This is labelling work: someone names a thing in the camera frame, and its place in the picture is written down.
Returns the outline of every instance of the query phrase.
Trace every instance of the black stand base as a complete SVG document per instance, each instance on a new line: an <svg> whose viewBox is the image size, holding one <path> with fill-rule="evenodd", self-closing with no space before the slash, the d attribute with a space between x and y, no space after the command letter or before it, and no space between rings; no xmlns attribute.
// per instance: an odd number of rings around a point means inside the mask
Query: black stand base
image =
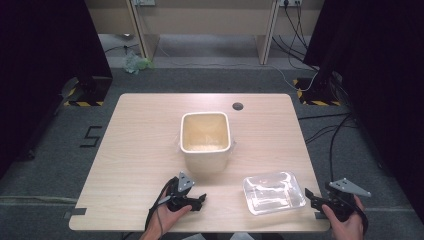
<svg viewBox="0 0 424 240"><path fill-rule="evenodd" d="M293 82L297 89L308 89L311 81L312 78L298 78ZM308 91L297 91L297 95L300 102L305 105L340 106L340 102L334 96L329 84L323 89L311 86Z"/></svg>
<svg viewBox="0 0 424 240"><path fill-rule="evenodd" d="M77 82L65 102L65 106L91 107L101 106L109 90L112 79L93 79L89 85Z"/></svg>

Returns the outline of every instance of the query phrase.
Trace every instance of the wooden desk panel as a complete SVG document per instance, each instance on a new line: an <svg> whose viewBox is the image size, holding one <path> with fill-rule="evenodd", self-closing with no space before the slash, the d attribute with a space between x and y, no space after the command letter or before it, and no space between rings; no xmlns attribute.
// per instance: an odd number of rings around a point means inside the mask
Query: wooden desk panel
<svg viewBox="0 0 424 240"><path fill-rule="evenodd" d="M234 102L244 109L236 111ZM190 173L178 146L181 117L187 112L223 111L237 142L219 174ZM285 94L124 94L101 143L77 208L73 230L142 231L148 209L164 184L184 171L196 185L189 197L207 193L200 212L190 212L174 232L325 231L306 206L254 216L242 181L263 173L291 171L302 189L318 193L296 114Z"/></svg>

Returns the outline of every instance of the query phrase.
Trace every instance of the person's left hand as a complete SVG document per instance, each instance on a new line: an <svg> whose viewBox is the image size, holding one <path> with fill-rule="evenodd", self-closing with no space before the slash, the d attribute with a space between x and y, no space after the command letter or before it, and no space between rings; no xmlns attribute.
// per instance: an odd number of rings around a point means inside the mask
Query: person's left hand
<svg viewBox="0 0 424 240"><path fill-rule="evenodd" d="M153 213L146 231L141 236L141 240L159 239L163 234L167 233L172 226L186 213L190 212L191 206L187 205L176 212L168 209L166 204L160 205Z"/></svg>

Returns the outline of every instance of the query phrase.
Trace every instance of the clear plastic tray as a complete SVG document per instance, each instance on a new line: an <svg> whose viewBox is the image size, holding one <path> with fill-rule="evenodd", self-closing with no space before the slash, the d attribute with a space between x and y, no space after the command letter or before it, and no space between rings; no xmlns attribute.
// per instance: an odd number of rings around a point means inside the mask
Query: clear plastic tray
<svg viewBox="0 0 424 240"><path fill-rule="evenodd" d="M302 191L291 172L247 177L243 181L247 206L254 215L305 206Z"/></svg>

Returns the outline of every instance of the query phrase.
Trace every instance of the gray carpet floor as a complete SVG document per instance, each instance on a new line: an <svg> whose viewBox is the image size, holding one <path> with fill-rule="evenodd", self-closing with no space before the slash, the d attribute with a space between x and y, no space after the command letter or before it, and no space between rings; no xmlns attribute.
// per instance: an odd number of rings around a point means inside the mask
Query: gray carpet floor
<svg viewBox="0 0 424 240"><path fill-rule="evenodd" d="M101 137L124 93L287 93L292 97L298 118L349 112L346 106L310 106L299 102L296 91L272 69L148 69L128 74L112 69L114 79L101 107L60 107L44 132L36 149L35 159L15 162L0 181L1 239L114 239L118 232L75 232L69 229L68 212L78 199L96 155ZM308 71L284 71L291 83L298 77L312 77ZM338 125L343 116L299 120L305 139L320 129ZM91 134L100 136L96 147L84 139L90 126ZM325 196L325 181L330 180L329 148L332 133L307 144L321 193ZM396 180L378 167L372 147L363 136L355 119L338 132L333 146L334 178L346 177L372 193L361 198L370 222L366 239L424 239L424 226L411 209ZM50 202L23 196L54 197ZM201 239L196 233L166 234L164 239ZM284 239L330 239L331 233L283 233ZM128 239L138 239L140 233ZM221 234L229 239L231 234ZM260 235L253 234L254 239Z"/></svg>

